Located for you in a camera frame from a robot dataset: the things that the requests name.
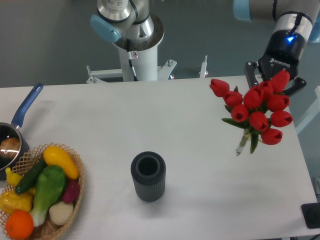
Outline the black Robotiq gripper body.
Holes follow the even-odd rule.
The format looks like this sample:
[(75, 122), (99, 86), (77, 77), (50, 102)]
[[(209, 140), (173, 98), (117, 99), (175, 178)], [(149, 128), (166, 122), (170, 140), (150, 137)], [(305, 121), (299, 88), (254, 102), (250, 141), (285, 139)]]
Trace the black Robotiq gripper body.
[(304, 37), (289, 30), (278, 30), (271, 35), (263, 56), (258, 60), (258, 69), (264, 80), (271, 80), (285, 69), (294, 79), (298, 75), (298, 65), (306, 46)]

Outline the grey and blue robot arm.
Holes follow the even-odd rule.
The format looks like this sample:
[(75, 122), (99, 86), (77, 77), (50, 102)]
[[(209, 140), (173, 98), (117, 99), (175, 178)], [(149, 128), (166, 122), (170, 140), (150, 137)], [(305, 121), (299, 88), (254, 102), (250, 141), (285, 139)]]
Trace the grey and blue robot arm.
[[(263, 81), (269, 81), (281, 70), (287, 70), (293, 81), (282, 94), (291, 96), (306, 85), (305, 80), (298, 77), (298, 64), (319, 12), (317, 0), (233, 2), (233, 13), (238, 20), (276, 23), (263, 56), (245, 64), (249, 87), (258, 84), (255, 71)], [(164, 37), (164, 26), (150, 12), (149, 1), (100, 0), (90, 25), (102, 39), (117, 47), (124, 81), (158, 81), (171, 77), (177, 63), (168, 60), (164, 66), (158, 66), (158, 45)]]

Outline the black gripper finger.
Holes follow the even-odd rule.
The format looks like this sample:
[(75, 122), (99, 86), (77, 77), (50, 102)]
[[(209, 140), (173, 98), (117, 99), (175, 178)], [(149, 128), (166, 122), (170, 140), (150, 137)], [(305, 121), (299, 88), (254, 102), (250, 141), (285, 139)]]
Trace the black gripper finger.
[(245, 63), (244, 73), (248, 87), (258, 86), (262, 81), (262, 76), (259, 70), (259, 64), (255, 61), (248, 61)]
[(285, 89), (281, 94), (286, 96), (293, 96), (296, 92), (302, 90), (307, 85), (307, 82), (301, 77), (295, 77), (293, 84), (288, 89)]

